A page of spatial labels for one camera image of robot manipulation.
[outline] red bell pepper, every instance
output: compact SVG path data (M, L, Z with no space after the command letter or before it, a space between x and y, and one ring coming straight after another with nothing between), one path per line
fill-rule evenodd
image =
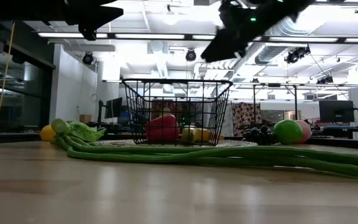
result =
M179 138L179 127L174 115L165 115L151 120L145 126L146 138L155 141L174 141Z

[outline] woven mat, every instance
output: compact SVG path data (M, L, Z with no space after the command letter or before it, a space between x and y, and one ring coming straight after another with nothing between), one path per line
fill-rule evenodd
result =
M99 141L100 146L136 146L133 140L113 140L113 141ZM246 141L234 141L234 140L222 140L216 147L244 147L244 146L257 146L258 144ZM164 145L160 144L139 144L138 146L155 146L161 147ZM184 145L165 145L165 146L176 146L176 147L210 147L210 146L184 146Z

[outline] wooden floor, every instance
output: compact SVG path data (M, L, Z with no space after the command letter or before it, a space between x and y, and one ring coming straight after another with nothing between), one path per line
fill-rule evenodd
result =
M0 223L358 224L358 179L82 161L47 142L0 144Z

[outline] bunch of grapes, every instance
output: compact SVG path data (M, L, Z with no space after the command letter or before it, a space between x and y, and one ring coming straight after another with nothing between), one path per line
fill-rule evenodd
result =
M243 135L243 141L255 142L260 146L266 146L277 143L277 137L267 126L259 128L246 129Z

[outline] wire basket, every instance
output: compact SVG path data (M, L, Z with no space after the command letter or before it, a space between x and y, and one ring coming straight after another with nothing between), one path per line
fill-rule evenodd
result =
M218 144L232 82L128 78L122 83L136 144Z

